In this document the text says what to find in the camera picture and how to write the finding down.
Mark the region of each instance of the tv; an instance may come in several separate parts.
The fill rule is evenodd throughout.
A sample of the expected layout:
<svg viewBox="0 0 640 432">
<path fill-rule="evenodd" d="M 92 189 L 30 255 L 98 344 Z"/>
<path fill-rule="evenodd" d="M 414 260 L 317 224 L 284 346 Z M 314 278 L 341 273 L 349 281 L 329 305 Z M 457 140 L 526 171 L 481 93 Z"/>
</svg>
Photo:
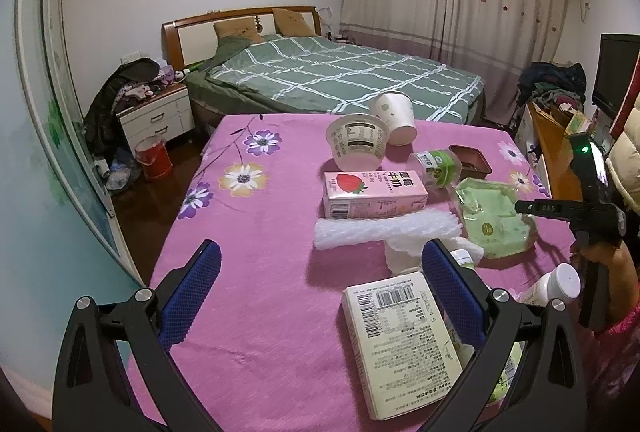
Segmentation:
<svg viewBox="0 0 640 432">
<path fill-rule="evenodd" d="M 638 34 L 603 34 L 593 102 L 614 119 L 622 107 L 640 52 Z"/>
</svg>

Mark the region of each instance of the white bottle cap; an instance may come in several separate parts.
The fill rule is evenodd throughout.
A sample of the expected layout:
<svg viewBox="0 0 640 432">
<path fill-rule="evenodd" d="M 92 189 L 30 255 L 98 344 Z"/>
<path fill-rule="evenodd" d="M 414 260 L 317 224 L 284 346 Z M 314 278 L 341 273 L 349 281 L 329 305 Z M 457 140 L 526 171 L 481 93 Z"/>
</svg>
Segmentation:
<svg viewBox="0 0 640 432">
<path fill-rule="evenodd" d="M 452 251 L 451 256 L 456 259 L 456 262 L 460 267 L 470 267 L 471 269 L 475 269 L 476 267 L 474 260 L 466 249 L 457 249 Z"/>
<path fill-rule="evenodd" d="M 562 263 L 553 270 L 546 286 L 548 299 L 559 298 L 568 304 L 580 294 L 580 277 L 571 264 Z"/>
</svg>

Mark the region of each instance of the brown pillow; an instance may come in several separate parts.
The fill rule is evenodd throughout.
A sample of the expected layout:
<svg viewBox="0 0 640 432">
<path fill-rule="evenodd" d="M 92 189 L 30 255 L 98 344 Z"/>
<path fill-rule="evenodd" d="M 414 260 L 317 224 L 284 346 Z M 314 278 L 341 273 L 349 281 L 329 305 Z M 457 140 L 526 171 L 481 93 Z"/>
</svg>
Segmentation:
<svg viewBox="0 0 640 432">
<path fill-rule="evenodd" d="M 253 17 L 235 18 L 234 20 L 217 22 L 213 24 L 213 28 L 216 30 L 219 38 L 224 38 L 225 36 L 242 36 L 243 38 L 248 38 L 254 44 L 260 44 L 264 41 L 264 38 L 258 34 Z"/>
<path fill-rule="evenodd" d="M 274 9 L 273 20 L 282 36 L 316 36 L 316 32 L 305 22 L 301 13 L 288 9 Z"/>
</svg>

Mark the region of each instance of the screw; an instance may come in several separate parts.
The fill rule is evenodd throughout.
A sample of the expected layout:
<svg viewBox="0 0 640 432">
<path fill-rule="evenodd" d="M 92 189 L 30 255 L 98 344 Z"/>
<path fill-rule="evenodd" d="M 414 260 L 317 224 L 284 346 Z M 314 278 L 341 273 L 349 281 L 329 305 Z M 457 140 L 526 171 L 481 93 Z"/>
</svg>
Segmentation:
<svg viewBox="0 0 640 432">
<path fill-rule="evenodd" d="M 150 289 L 141 289 L 140 291 L 136 292 L 136 300 L 138 302 L 146 302 L 147 300 L 149 300 L 149 298 L 151 298 L 152 295 L 153 293 L 151 293 Z"/>
<path fill-rule="evenodd" d="M 551 307 L 553 307 L 553 309 L 555 309 L 556 311 L 564 311 L 564 302 L 562 302 L 558 298 L 554 298 L 553 300 L 551 300 Z"/>
<path fill-rule="evenodd" d="M 78 309 L 87 309 L 90 303 L 91 303 L 91 298 L 82 297 L 81 299 L 78 300 L 78 302 L 76 302 L 76 307 Z"/>
<path fill-rule="evenodd" d="M 497 289 L 494 291 L 494 300 L 498 302 L 506 302 L 509 300 L 509 294 L 504 289 Z"/>
</svg>

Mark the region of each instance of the pink bedspread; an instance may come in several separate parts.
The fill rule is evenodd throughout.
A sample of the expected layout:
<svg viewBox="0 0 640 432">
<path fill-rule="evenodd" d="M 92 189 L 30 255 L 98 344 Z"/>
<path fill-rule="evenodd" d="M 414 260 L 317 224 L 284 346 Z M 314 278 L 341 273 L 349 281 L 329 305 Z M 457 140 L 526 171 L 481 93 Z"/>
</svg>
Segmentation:
<svg viewBox="0 0 640 432">
<path fill-rule="evenodd" d="M 334 118 L 226 116 L 156 265 L 152 287 L 183 266 L 202 240 L 215 240 L 222 249 L 220 276 L 171 355 L 225 431 L 416 430 L 433 411 L 434 405 L 383 422 L 367 415 L 340 296 L 348 286 L 389 272 L 382 243 L 313 248 L 322 173 L 338 171 L 324 139 Z M 404 170 L 414 150 L 468 145 L 491 164 L 488 179 L 519 181 L 529 189 L 523 198 L 545 195 L 505 132 L 417 123 L 412 148 L 388 147 L 385 170 Z M 443 195 L 430 200 L 447 209 Z M 489 286 L 524 291 L 566 260 L 574 241 L 568 225 L 538 219 L 538 227 L 532 250 L 481 262 L 478 273 Z M 161 420 L 133 362 L 129 375 L 142 409 Z"/>
</svg>

